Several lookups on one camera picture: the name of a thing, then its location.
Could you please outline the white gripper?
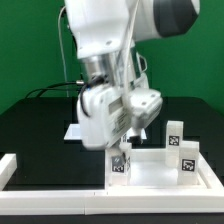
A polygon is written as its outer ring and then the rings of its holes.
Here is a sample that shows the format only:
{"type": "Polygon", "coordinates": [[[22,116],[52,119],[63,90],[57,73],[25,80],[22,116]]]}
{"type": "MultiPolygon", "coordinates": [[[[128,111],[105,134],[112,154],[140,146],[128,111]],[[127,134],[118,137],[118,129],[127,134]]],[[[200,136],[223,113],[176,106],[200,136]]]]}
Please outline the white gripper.
{"type": "MultiPolygon", "coordinates": [[[[122,90],[106,82],[103,76],[94,77],[81,89],[77,101],[77,117],[81,140],[89,150],[112,147],[129,129],[132,144],[142,144],[141,130],[160,113],[162,97],[159,91],[142,87],[141,76],[128,94],[131,108],[123,103],[122,90]]],[[[116,144],[115,163],[126,162],[128,144],[116,144]]]]}

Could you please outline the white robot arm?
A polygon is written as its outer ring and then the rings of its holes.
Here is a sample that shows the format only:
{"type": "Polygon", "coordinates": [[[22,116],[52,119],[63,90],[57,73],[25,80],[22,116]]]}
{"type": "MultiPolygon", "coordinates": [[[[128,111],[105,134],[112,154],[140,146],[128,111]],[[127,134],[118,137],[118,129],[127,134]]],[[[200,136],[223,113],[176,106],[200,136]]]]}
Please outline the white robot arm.
{"type": "Polygon", "coordinates": [[[121,137],[131,131],[139,142],[163,102],[148,85],[147,64],[135,44],[186,33],[199,16],[200,0],[64,1],[88,77],[77,101],[82,143],[111,152],[122,165],[121,137]]]}

